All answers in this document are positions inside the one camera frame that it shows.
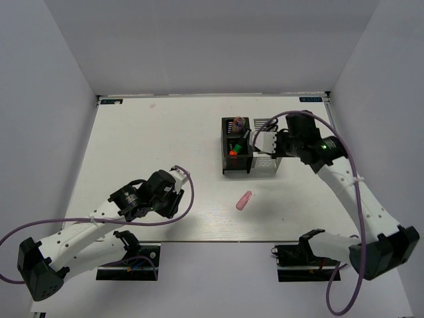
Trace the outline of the clear tube of crayons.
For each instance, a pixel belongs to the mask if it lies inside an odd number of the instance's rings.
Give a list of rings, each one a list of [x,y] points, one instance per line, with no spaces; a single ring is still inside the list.
[[[233,134],[241,133],[244,130],[245,122],[244,117],[235,117],[231,126],[231,132]]]

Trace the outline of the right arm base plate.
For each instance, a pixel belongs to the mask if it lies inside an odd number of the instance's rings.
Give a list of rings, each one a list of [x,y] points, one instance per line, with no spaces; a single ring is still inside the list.
[[[330,258],[307,258],[296,244],[277,244],[271,248],[276,259],[278,281],[328,282],[337,261]]]

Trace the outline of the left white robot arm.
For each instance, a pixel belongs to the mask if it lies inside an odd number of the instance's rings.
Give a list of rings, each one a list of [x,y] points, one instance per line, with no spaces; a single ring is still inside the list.
[[[71,278],[96,267],[144,260],[138,239],[120,227],[150,212],[172,219],[188,180],[187,172],[177,166],[158,170],[148,180],[133,180],[113,192],[86,222],[73,222],[39,241],[24,240],[17,268],[32,299],[43,301]]]

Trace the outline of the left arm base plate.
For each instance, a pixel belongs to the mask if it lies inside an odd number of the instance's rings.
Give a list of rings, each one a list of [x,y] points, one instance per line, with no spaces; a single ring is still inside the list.
[[[158,279],[161,244],[142,244],[132,257],[114,265],[98,267],[97,281],[154,282]]]

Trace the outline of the black handled scissors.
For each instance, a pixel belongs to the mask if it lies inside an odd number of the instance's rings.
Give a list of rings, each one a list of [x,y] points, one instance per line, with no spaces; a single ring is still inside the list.
[[[274,119],[264,129],[266,132],[277,132],[278,131],[278,119]]]

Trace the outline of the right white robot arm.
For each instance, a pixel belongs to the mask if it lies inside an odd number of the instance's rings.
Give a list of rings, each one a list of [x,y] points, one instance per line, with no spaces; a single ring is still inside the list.
[[[420,235],[392,217],[359,176],[346,144],[334,133],[323,138],[318,117],[309,111],[284,113],[288,127],[276,135],[273,156],[299,158],[332,190],[359,232],[359,238],[313,229],[300,236],[300,258],[314,264],[321,258],[350,264],[365,280],[373,280],[405,264]]]

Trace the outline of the green cap black highlighter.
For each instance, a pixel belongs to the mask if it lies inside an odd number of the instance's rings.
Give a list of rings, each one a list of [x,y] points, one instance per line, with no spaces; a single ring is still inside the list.
[[[249,137],[250,137],[250,132],[251,132],[250,129],[246,129],[241,134],[240,138],[237,140],[236,144],[233,146],[233,152],[235,154],[239,154],[242,151],[244,145],[245,144],[248,144]]]

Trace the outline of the pink translucent small case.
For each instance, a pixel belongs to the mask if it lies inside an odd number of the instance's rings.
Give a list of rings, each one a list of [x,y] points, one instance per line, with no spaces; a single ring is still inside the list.
[[[252,197],[252,192],[247,191],[236,203],[235,207],[237,210],[242,211],[246,204],[250,201],[250,198]]]

